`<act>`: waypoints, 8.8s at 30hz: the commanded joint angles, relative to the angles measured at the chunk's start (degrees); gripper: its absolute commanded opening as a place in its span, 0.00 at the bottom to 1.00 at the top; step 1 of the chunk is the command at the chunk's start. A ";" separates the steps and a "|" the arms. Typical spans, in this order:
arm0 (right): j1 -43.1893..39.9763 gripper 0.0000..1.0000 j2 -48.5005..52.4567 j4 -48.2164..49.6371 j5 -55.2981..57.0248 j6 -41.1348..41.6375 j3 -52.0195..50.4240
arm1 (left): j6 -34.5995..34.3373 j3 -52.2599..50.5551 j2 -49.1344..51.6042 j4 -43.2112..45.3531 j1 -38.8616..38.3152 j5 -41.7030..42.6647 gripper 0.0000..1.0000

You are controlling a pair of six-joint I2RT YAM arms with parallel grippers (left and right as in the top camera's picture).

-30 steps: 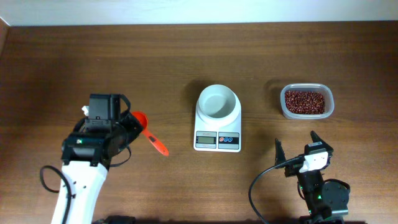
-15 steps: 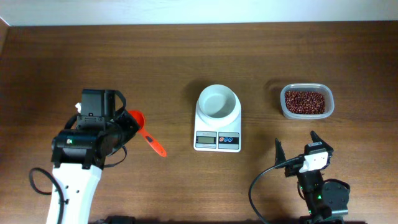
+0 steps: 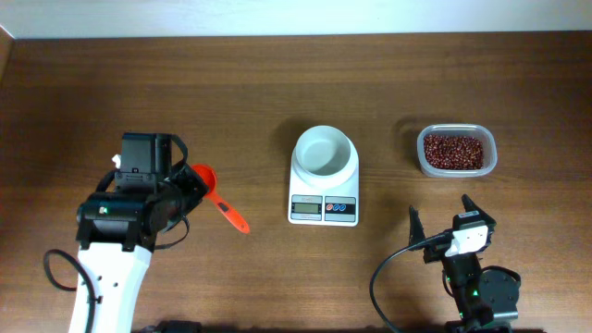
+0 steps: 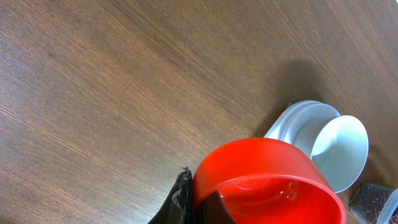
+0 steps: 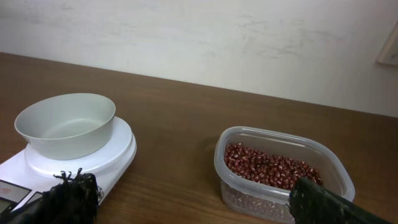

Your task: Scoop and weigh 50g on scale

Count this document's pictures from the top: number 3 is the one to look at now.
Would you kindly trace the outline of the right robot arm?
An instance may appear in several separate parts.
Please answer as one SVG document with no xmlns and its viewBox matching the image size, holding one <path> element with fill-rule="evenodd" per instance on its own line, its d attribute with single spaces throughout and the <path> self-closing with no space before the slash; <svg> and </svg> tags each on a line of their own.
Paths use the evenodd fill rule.
<svg viewBox="0 0 592 333">
<path fill-rule="evenodd" d="M 442 263 L 442 281 L 460 317 L 445 324 L 447 332 L 510 332 L 518 317 L 521 276 L 505 267 L 481 266 L 478 255 L 491 244 L 497 222 L 466 194 L 462 204 L 452 227 L 429 238 L 411 207 L 409 245 L 423 252 L 425 263 Z"/>
</svg>

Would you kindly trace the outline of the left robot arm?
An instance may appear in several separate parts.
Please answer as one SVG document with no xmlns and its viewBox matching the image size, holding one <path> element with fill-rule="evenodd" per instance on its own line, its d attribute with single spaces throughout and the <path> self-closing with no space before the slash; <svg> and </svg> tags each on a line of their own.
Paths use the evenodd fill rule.
<svg viewBox="0 0 592 333">
<path fill-rule="evenodd" d="M 159 234 L 186 223 L 207 193 L 175 134 L 126 133 L 115 167 L 77 211 L 79 286 L 72 332 L 129 332 Z"/>
</svg>

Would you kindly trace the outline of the orange plastic measuring scoop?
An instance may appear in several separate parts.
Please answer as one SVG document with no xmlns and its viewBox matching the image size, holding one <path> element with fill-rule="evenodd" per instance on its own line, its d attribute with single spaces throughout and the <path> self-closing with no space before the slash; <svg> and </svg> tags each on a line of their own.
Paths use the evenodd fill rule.
<svg viewBox="0 0 592 333">
<path fill-rule="evenodd" d="M 216 192 L 217 175 L 214 169 L 205 164 L 196 164 L 191 168 L 202 178 L 208 188 L 205 198 L 215 205 L 218 212 L 235 229 L 243 234 L 249 234 L 251 229 L 244 217 Z"/>
</svg>

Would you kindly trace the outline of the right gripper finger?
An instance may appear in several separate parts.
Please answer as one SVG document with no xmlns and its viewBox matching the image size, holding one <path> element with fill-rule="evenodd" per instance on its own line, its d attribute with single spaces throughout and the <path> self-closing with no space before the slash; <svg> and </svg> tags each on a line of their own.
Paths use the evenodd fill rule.
<svg viewBox="0 0 592 333">
<path fill-rule="evenodd" d="M 410 232 L 409 232 L 409 250 L 417 251 L 422 248 L 426 240 L 423 224 L 419 217 L 419 212 L 411 205 L 409 207 Z"/>
<path fill-rule="evenodd" d="M 483 209 L 481 209 L 467 194 L 462 196 L 462 204 L 466 213 L 476 211 L 482 216 L 484 220 L 490 219 L 490 216 Z"/>
</svg>

